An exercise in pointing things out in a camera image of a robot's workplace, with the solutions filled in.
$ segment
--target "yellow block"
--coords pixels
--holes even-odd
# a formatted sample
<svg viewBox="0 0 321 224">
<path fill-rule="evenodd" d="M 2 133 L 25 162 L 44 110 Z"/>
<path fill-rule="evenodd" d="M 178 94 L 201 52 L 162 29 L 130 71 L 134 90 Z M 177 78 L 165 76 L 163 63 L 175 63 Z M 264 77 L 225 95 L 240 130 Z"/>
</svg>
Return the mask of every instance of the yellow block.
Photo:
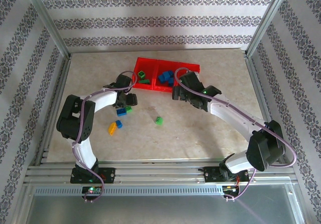
<svg viewBox="0 0 321 224">
<path fill-rule="evenodd" d="M 115 132 L 115 130 L 116 130 L 116 127 L 117 127 L 117 125 L 116 125 L 115 122 L 113 122 L 113 123 L 109 126 L 108 132 L 109 132 L 109 134 L 110 134 L 111 136 L 114 134 L 114 132 Z"/>
</svg>

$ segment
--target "table surface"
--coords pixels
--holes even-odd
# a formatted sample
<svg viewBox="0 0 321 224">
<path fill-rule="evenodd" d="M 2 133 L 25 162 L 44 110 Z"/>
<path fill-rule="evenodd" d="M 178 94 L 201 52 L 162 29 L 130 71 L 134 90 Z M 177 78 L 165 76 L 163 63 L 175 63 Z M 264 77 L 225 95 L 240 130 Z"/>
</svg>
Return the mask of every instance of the table surface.
<svg viewBox="0 0 321 224">
<path fill-rule="evenodd" d="M 137 57 L 200 64 L 200 80 L 213 85 L 231 101 L 262 118 L 250 76 L 239 49 L 73 54 L 61 108 L 70 94 L 88 95 L 112 83 L 119 73 L 133 70 Z M 167 92 L 132 89 L 138 105 L 118 117 L 115 108 L 95 114 L 90 135 L 98 160 L 223 158 L 247 149 L 248 143 L 229 124 L 188 102 L 172 100 Z M 156 117 L 164 119 L 155 124 Z M 109 125 L 121 120 L 113 136 Z M 73 162 L 71 146 L 53 130 L 47 162 Z"/>
</svg>

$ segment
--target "red tray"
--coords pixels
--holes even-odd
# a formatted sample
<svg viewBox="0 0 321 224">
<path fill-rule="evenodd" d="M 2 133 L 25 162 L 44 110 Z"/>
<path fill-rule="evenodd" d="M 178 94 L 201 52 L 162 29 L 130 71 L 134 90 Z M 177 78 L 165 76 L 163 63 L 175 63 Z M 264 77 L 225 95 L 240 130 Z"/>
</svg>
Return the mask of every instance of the red tray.
<svg viewBox="0 0 321 224">
<path fill-rule="evenodd" d="M 145 79 L 149 79 L 150 84 L 138 83 L 137 81 L 134 87 L 148 89 L 148 90 L 163 91 L 163 92 L 172 92 L 172 87 L 169 87 L 167 82 L 163 84 L 160 83 L 158 76 L 162 75 L 163 72 L 166 72 L 169 70 L 175 72 L 176 69 L 180 67 L 186 67 L 190 71 L 194 71 L 198 73 L 200 72 L 200 66 L 198 64 L 190 64 L 185 62 L 172 62 L 172 61 L 138 57 L 134 72 L 138 74 L 140 71 L 143 71 L 145 73 Z M 177 74 L 177 77 L 182 76 L 184 73 L 186 72 L 183 70 L 179 71 Z"/>
</svg>

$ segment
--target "patterned wallpaper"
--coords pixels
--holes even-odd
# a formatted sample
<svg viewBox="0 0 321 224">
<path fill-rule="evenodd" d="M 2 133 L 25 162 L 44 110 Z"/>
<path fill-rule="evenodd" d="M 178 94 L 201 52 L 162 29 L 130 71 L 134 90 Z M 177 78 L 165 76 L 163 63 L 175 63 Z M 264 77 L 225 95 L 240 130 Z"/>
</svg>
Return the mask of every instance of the patterned wallpaper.
<svg viewBox="0 0 321 224">
<path fill-rule="evenodd" d="M 0 38 L 0 223 L 10 223 L 63 57 L 29 0 L 0 1 Z"/>
<path fill-rule="evenodd" d="M 246 49 L 271 0 L 43 0 L 70 52 Z"/>
<path fill-rule="evenodd" d="M 297 152 L 312 223 L 321 222 L 320 39 L 320 0 L 284 0 L 252 56 L 270 115 Z"/>
</svg>

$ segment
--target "toy block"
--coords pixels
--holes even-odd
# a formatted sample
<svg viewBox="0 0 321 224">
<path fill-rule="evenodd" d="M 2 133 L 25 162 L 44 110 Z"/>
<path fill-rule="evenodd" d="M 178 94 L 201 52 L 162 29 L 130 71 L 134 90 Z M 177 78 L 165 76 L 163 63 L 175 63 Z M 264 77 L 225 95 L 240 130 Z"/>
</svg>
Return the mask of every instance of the toy block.
<svg viewBox="0 0 321 224">
<path fill-rule="evenodd" d="M 162 117 L 157 117 L 156 122 L 157 125 L 162 125 L 163 124 L 163 118 Z"/>
<path fill-rule="evenodd" d="M 113 123 L 109 126 L 108 132 L 109 132 L 109 134 L 112 136 L 112 135 L 114 134 L 115 130 L 116 130 L 116 123 L 113 122 Z"/>
<path fill-rule="evenodd" d="M 165 81 L 168 81 L 170 79 L 170 77 L 171 77 L 169 72 L 163 72 L 163 76 L 164 76 Z"/>
<path fill-rule="evenodd" d="M 149 79 L 140 80 L 140 81 L 138 81 L 138 83 L 150 84 Z"/>
<path fill-rule="evenodd" d="M 120 129 L 122 127 L 122 123 L 120 120 L 117 120 L 116 121 L 116 124 L 117 124 L 117 127 Z"/>
<path fill-rule="evenodd" d="M 123 115 L 126 115 L 126 114 L 127 114 L 125 108 L 117 109 L 116 112 L 117 112 L 117 116 L 123 116 Z"/>
<path fill-rule="evenodd" d="M 173 77 L 171 77 L 171 78 L 169 79 L 169 86 L 170 86 L 170 87 L 173 87 L 173 86 L 174 86 L 174 78 L 173 78 Z"/>
<path fill-rule="evenodd" d="M 141 78 L 141 80 L 143 80 L 145 78 L 145 73 L 143 71 L 140 71 L 138 73 L 138 76 Z"/>
<path fill-rule="evenodd" d="M 125 109 L 126 109 L 126 112 L 127 112 L 127 113 L 132 112 L 132 108 L 131 108 L 131 106 L 127 106 Z"/>
<path fill-rule="evenodd" d="M 158 76 L 158 79 L 159 79 L 160 83 L 166 82 L 163 75 Z"/>
<path fill-rule="evenodd" d="M 173 71 L 170 70 L 170 71 L 167 71 L 167 72 L 170 74 L 171 77 L 174 77 L 174 72 Z"/>
</svg>

